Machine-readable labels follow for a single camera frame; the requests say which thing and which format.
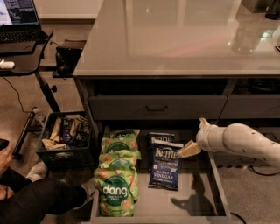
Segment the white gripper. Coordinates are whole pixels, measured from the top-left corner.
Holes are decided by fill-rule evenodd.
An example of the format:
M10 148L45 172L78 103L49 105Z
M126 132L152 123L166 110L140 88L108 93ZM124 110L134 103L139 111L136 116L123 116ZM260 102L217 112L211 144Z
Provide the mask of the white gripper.
M204 151L224 151L223 133L225 128L210 124L206 118L199 119L199 131L196 135L196 143L190 140L182 149L178 151L180 158L189 158Z

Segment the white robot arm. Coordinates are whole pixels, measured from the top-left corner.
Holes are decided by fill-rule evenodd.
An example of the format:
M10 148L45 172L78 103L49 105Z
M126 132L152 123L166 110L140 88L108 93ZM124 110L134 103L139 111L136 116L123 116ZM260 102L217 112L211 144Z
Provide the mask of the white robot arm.
M223 151L257 158L273 167L280 168L280 143L269 140L263 134L242 123L219 127L210 124L203 117L199 121L196 141L190 140L178 151L180 158L189 158L201 151Z

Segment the person's hand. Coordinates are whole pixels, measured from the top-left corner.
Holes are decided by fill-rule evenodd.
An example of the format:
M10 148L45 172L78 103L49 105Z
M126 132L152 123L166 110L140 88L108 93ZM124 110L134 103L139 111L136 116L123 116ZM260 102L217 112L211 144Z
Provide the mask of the person's hand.
M0 174L3 174L8 168L12 160L13 146L12 143L0 151Z

